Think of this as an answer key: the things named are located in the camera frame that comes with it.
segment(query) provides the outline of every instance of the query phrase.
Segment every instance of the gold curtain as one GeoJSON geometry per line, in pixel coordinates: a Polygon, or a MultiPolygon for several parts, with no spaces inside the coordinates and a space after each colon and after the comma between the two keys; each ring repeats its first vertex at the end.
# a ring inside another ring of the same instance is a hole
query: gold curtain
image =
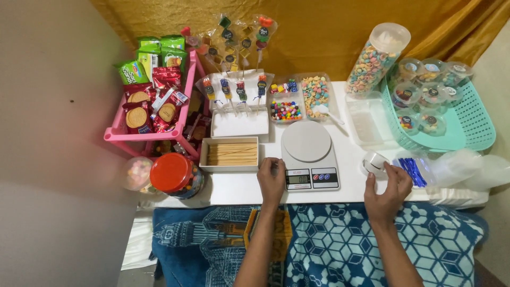
{"type": "MultiPolygon", "coordinates": [[[[457,60],[473,65],[510,17],[510,0],[91,0],[133,49],[138,36],[179,34],[216,28],[215,14],[251,20],[265,14],[278,30],[260,64],[277,75],[324,71],[334,81],[349,75],[372,28],[395,22],[411,32],[403,55],[457,60]]],[[[248,60],[254,68],[256,53],[248,60]]]]}

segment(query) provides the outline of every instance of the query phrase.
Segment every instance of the plastic jar with red lid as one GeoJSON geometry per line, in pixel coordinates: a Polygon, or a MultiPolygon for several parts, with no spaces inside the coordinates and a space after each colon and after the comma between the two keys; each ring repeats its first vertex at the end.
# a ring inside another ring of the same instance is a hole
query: plastic jar with red lid
{"type": "Polygon", "coordinates": [[[169,196],[189,199],[202,189],[203,175],[188,158],[179,153],[168,153],[152,165],[150,182],[169,196]]]}

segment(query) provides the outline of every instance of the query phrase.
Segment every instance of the digital kitchen scale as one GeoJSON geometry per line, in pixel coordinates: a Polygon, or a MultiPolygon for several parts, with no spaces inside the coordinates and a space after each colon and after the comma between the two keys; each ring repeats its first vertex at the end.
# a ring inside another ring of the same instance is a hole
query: digital kitchen scale
{"type": "Polygon", "coordinates": [[[292,123],[282,134],[289,192],[338,190],[337,158],[327,130],[314,121],[292,123]]]}

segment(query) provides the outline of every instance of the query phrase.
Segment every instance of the blue blanket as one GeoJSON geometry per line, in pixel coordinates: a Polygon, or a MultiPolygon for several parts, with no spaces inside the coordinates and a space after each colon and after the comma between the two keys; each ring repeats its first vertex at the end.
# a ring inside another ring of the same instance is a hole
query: blue blanket
{"type": "MultiPolygon", "coordinates": [[[[167,286],[232,286],[258,214],[257,206],[156,209],[155,276],[167,286]]],[[[395,225],[425,286],[474,286],[481,218],[408,202],[395,225]]],[[[282,206],[268,273],[271,286],[388,286],[363,203],[282,206]]]]}

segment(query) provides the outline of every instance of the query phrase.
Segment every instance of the red lid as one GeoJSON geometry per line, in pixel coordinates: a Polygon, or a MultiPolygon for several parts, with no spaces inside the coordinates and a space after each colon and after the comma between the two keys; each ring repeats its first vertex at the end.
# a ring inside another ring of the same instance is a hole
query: red lid
{"type": "Polygon", "coordinates": [[[191,178],[191,160],[178,153],[158,158],[150,169],[150,182],[164,193],[181,190],[191,178]]]}

